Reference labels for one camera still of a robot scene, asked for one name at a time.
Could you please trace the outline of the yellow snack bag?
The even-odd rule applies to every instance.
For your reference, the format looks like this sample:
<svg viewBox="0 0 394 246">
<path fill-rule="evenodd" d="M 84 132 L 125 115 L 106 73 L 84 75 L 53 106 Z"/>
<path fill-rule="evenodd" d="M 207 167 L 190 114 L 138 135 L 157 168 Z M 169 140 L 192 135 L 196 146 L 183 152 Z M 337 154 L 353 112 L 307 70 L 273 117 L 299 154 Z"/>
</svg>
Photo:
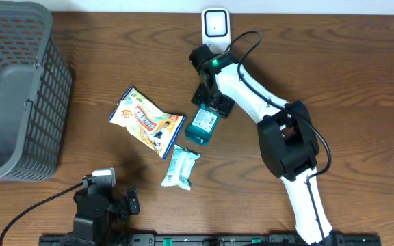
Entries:
<svg viewBox="0 0 394 246">
<path fill-rule="evenodd" d="M 162 111 L 132 85 L 118 101 L 108 120 L 126 128 L 132 136 L 165 159 L 186 117 Z"/>
</svg>

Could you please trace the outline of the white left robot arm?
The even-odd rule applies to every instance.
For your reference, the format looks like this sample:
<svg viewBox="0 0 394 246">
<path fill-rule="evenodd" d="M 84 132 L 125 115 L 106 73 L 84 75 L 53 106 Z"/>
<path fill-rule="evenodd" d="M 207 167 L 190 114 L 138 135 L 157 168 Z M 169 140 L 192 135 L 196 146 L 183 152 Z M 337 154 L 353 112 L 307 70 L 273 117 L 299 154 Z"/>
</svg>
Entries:
<svg viewBox="0 0 394 246">
<path fill-rule="evenodd" d="M 115 198 L 110 184 L 93 184 L 76 192 L 77 212 L 73 219 L 73 231 L 63 236 L 63 246 L 127 245 L 128 236 L 112 226 L 129 220 L 140 213 L 136 188 Z"/>
</svg>

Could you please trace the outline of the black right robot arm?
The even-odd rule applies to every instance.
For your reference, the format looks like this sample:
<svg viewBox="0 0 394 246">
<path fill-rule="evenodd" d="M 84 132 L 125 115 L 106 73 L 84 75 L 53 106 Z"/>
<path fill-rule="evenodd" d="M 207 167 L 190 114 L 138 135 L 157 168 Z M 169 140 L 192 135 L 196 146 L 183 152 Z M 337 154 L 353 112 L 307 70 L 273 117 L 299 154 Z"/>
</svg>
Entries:
<svg viewBox="0 0 394 246">
<path fill-rule="evenodd" d="M 317 155 L 326 140 L 312 125 L 306 106 L 289 103 L 253 79 L 242 61 L 230 51 L 214 53 L 206 44 L 194 49 L 189 60 L 200 77 L 192 103 L 217 118 L 227 118 L 240 106 L 256 123 L 261 158 L 281 179 L 295 215 L 295 229 L 308 244 L 325 244 L 332 226 L 327 220 L 317 187 Z"/>
</svg>

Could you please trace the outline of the blue mouthwash bottle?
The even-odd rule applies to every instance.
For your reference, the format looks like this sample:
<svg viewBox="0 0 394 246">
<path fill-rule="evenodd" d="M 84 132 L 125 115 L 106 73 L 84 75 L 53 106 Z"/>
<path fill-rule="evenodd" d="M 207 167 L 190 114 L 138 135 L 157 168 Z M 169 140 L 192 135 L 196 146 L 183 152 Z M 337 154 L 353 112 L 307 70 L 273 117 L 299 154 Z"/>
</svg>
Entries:
<svg viewBox="0 0 394 246">
<path fill-rule="evenodd" d="M 207 146 L 220 118 L 218 113 L 201 104 L 191 124 L 185 129 L 186 138 L 196 144 Z"/>
</svg>

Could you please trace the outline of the light blue wipes pack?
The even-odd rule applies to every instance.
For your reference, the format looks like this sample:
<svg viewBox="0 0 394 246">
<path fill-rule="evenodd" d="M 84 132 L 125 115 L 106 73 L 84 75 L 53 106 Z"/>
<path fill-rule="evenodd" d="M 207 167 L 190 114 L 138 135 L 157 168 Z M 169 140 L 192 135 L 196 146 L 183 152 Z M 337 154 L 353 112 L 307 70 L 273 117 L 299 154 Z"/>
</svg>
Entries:
<svg viewBox="0 0 394 246">
<path fill-rule="evenodd" d="M 196 154 L 187 148 L 175 145 L 170 165 L 161 185 L 163 187 L 178 186 L 190 191 L 191 183 L 189 177 L 191 176 L 192 168 L 196 160 L 200 157 L 200 154 Z"/>
</svg>

